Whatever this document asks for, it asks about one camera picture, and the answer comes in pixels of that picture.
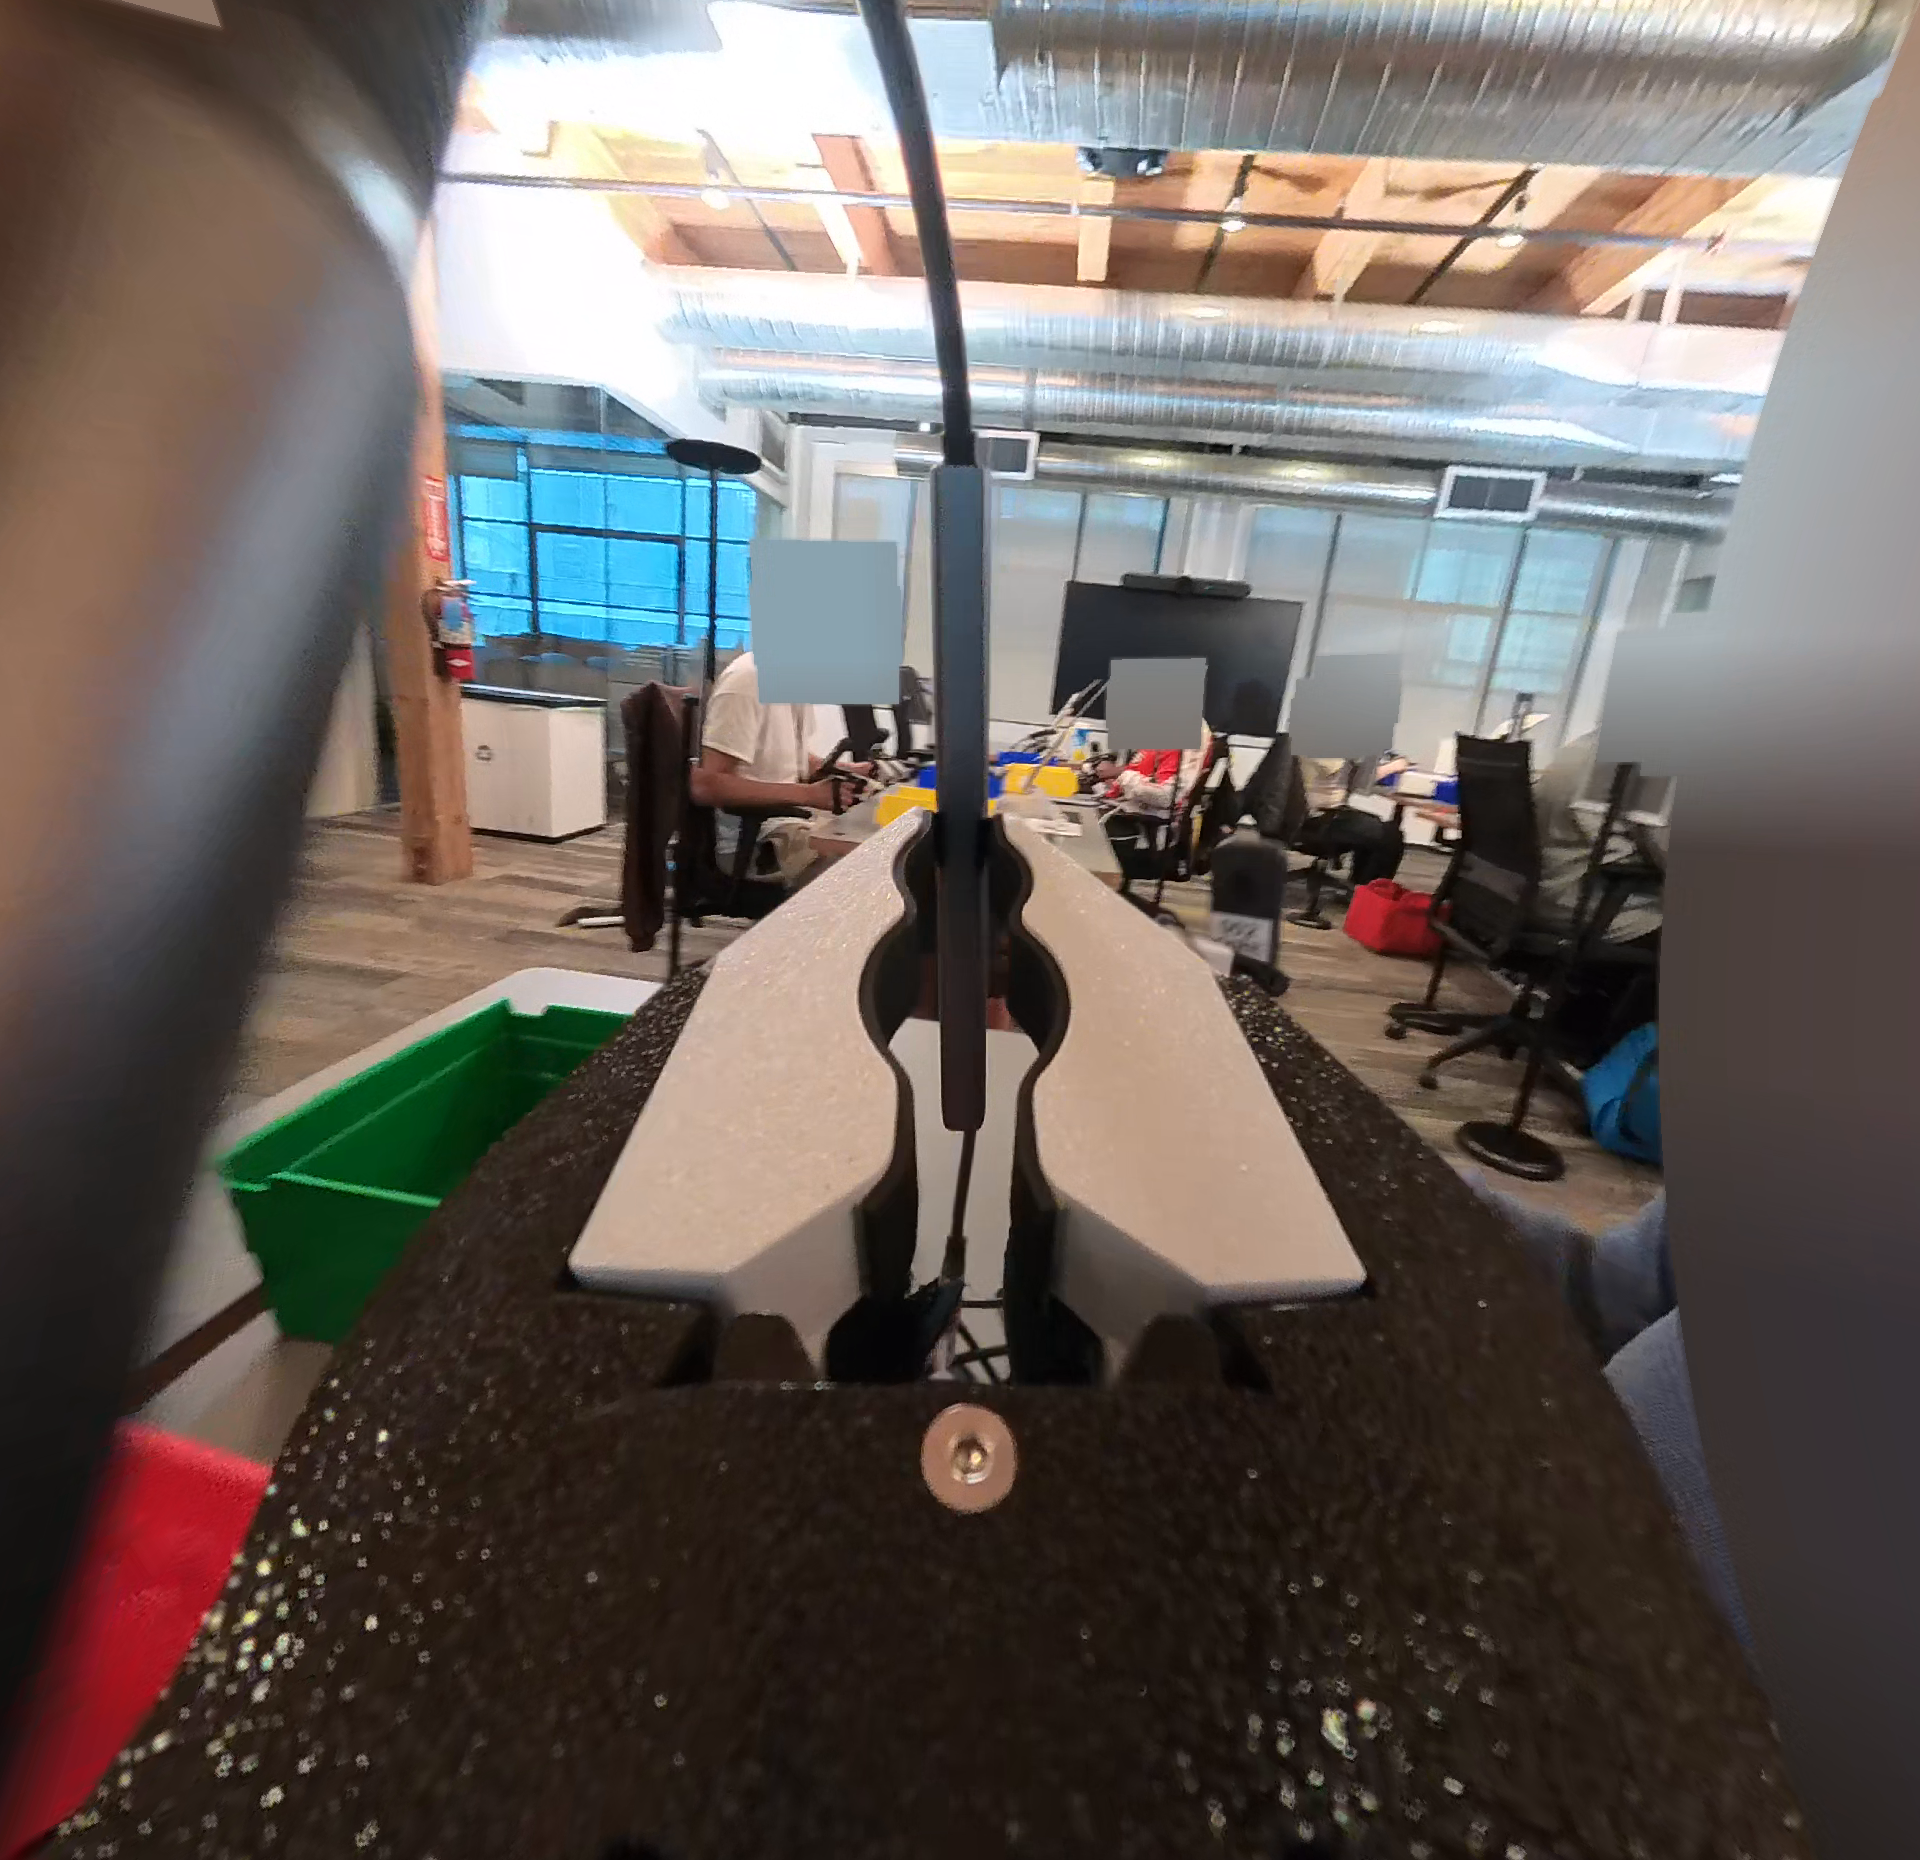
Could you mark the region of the silver ventilation duct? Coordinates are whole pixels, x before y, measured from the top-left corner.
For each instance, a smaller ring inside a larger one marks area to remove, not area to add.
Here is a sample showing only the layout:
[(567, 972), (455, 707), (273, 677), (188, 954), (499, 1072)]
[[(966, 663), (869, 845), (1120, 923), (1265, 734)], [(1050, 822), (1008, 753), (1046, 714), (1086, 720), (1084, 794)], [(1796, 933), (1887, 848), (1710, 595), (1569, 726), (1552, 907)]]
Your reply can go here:
[[(923, 282), (669, 264), (657, 323), (709, 352), (933, 361)], [(1524, 312), (1397, 309), (963, 282), (972, 364), (1097, 364), (1181, 377), (1241, 372), (1547, 377), (1603, 392), (1763, 397), (1788, 336), (1773, 329)]]
[[(902, 0), (944, 139), (1825, 174), (1916, 0)], [(876, 134), (851, 0), (492, 0), (493, 109)]]

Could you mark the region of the large black monitor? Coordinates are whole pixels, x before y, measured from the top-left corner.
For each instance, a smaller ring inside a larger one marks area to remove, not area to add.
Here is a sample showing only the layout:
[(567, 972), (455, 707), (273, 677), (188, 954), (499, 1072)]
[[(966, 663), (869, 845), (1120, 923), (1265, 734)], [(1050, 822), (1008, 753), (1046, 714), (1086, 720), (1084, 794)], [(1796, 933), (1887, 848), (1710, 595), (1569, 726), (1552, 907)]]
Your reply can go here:
[(1106, 719), (1117, 658), (1206, 661), (1203, 719), (1226, 736), (1267, 741), (1306, 629), (1300, 599), (1271, 599), (1244, 584), (1127, 574), (1069, 581), (1053, 657), (1050, 712), (1078, 702)]

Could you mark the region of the red plastic bin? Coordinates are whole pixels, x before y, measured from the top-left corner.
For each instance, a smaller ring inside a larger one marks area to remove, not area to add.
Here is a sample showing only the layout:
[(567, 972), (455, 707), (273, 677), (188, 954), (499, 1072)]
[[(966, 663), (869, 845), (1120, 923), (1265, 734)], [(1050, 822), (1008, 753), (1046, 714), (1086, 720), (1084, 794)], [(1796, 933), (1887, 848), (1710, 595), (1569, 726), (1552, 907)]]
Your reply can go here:
[(8, 1858), (37, 1852), (154, 1712), (271, 1476), (264, 1462), (142, 1420), (116, 1428), (4, 1775)]

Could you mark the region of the person's blue jeans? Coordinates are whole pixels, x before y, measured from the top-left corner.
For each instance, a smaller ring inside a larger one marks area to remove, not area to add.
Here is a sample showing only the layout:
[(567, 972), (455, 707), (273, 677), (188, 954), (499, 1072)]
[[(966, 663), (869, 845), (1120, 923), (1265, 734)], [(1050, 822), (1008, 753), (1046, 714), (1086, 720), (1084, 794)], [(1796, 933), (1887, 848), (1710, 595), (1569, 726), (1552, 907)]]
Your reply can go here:
[(1659, 1475), (1710, 1599), (1747, 1661), (1756, 1662), (1694, 1416), (1669, 1245), (1669, 1197), (1659, 1192), (1632, 1219), (1588, 1231), (1476, 1171), (1466, 1182), (1560, 1292)]

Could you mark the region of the wooden post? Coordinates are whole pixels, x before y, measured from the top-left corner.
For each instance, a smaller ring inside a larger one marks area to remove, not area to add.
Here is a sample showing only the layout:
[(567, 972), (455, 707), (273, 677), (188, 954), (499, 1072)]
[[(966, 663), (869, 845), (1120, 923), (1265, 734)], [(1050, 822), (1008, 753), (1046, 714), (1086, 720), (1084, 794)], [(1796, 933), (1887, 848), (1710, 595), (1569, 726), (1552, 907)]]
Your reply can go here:
[(405, 519), (388, 581), (388, 702), (396, 743), (401, 869), (419, 884), (472, 874), (461, 678), (437, 636), (455, 595), (446, 466), (446, 384), (438, 256), (432, 227), (419, 240), (409, 284), (416, 366)]

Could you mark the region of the brown jacket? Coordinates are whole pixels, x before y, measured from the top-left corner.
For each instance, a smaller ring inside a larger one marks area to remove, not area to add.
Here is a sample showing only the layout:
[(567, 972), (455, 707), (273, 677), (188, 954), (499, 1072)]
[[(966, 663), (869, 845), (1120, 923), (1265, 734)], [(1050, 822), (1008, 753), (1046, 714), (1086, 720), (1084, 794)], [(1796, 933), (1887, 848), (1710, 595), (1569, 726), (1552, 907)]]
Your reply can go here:
[(620, 920), (635, 953), (669, 923), (672, 846), (689, 785), (689, 695), (647, 681), (620, 702), (624, 738)]

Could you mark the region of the green plastic bin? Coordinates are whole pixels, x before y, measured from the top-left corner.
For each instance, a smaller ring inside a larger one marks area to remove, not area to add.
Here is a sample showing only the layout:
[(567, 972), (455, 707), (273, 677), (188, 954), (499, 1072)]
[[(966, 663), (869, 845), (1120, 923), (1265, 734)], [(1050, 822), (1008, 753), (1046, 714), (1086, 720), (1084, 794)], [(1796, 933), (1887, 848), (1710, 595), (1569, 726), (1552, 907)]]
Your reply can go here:
[(339, 1344), (483, 1155), (631, 1016), (495, 999), (229, 1147), (215, 1171), (282, 1335)]

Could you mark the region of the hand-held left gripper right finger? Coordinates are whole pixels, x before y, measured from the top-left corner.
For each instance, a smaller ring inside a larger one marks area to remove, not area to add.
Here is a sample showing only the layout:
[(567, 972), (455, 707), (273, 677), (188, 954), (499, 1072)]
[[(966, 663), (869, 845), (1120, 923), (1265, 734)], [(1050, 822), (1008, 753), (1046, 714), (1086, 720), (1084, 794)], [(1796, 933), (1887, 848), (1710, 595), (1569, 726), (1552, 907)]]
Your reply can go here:
[(1014, 1369), (1117, 1369), (1166, 1318), (1358, 1295), (1339, 1221), (1213, 969), (995, 821), (1015, 1090), (1001, 1301)]

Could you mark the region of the blue bag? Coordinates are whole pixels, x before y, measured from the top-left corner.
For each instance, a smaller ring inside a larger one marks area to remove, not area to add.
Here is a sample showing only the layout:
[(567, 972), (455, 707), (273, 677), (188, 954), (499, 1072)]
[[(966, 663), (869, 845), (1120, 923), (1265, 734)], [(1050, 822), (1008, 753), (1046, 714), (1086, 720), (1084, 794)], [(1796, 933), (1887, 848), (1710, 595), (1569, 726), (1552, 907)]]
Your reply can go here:
[(1603, 1152), (1648, 1167), (1664, 1163), (1657, 1021), (1632, 1029), (1584, 1067), (1580, 1103), (1591, 1139)]

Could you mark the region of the black office chair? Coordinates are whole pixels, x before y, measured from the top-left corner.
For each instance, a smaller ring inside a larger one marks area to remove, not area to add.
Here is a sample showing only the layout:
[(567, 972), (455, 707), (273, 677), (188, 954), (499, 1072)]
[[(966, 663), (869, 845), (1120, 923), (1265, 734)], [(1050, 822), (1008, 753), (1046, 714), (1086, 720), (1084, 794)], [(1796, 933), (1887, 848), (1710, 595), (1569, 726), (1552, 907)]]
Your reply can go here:
[(1574, 811), (1591, 765), (1533, 773), (1524, 741), (1462, 736), (1459, 839), (1438, 890), (1440, 937), (1418, 999), (1388, 1037), (1453, 1033), (1421, 1075), (1481, 1050), (1539, 1061), (1537, 1085), (1575, 1078), (1657, 1004), (1661, 876), (1629, 833), (1591, 835)]

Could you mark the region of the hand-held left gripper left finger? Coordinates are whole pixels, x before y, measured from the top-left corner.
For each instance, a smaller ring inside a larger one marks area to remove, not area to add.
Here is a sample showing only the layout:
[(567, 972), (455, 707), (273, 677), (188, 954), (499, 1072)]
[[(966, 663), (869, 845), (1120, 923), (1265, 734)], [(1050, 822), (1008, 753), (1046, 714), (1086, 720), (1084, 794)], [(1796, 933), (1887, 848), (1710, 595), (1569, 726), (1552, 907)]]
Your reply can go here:
[(909, 811), (711, 959), (572, 1250), (600, 1294), (770, 1316), (826, 1364), (909, 1294), (921, 1176), (893, 1037), (923, 987), (931, 822)]

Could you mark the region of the white cabinet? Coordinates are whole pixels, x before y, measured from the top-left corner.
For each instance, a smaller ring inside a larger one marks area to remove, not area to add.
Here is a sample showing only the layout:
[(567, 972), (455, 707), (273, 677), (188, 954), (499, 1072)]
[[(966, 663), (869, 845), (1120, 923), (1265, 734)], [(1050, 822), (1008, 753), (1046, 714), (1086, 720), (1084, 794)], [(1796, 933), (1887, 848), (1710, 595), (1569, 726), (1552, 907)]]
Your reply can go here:
[(561, 843), (604, 830), (604, 701), (468, 684), (461, 720), (475, 833)]

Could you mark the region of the dark blurred pole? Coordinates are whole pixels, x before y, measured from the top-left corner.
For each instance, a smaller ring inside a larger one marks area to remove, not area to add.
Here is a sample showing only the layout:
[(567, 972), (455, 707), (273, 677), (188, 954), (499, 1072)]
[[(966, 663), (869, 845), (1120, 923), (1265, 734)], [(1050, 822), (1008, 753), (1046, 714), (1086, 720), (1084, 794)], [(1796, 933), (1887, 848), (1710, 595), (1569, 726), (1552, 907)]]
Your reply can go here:
[(415, 509), (490, 0), (4, 0), (4, 1758)]

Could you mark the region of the red bag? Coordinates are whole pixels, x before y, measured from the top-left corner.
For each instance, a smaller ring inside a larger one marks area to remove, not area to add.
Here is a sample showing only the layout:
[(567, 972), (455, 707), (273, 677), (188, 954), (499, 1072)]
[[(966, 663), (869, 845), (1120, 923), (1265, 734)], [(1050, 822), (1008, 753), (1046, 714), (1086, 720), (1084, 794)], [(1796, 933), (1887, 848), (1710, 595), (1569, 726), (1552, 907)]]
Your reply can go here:
[(1430, 961), (1448, 941), (1438, 930), (1444, 905), (1432, 890), (1392, 878), (1358, 884), (1347, 897), (1342, 930), (1369, 953)]

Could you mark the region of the black box with label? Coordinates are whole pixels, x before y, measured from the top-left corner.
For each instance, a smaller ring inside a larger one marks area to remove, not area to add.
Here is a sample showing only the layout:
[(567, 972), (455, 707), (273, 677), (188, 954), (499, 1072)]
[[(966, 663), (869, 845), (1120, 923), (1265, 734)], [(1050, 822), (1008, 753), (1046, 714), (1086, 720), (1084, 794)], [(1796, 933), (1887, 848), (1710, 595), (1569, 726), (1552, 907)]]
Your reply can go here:
[(1271, 994), (1288, 991), (1281, 926), (1288, 851), (1257, 830), (1240, 826), (1213, 851), (1206, 957), (1224, 977), (1247, 980)]

